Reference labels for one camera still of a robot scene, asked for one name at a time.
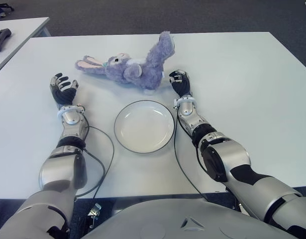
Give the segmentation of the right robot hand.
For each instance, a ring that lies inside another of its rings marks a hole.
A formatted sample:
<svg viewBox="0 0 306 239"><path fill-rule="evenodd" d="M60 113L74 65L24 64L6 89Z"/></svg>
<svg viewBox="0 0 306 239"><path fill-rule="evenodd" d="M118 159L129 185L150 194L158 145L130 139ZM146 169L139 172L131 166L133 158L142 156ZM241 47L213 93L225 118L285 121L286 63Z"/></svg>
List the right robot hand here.
<svg viewBox="0 0 306 239"><path fill-rule="evenodd" d="M183 70L175 70L169 74L170 84L173 87L174 91L179 95L183 96L192 96L190 79L187 72Z"/></svg>

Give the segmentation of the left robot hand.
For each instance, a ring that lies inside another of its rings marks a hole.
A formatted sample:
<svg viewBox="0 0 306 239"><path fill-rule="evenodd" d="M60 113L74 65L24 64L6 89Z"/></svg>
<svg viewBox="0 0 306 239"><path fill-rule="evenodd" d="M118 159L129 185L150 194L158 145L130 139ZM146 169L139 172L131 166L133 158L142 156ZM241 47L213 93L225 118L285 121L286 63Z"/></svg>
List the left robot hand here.
<svg viewBox="0 0 306 239"><path fill-rule="evenodd" d="M50 91L58 109L72 105L79 84L77 80L69 81L62 73L54 75L50 80Z"/></svg>

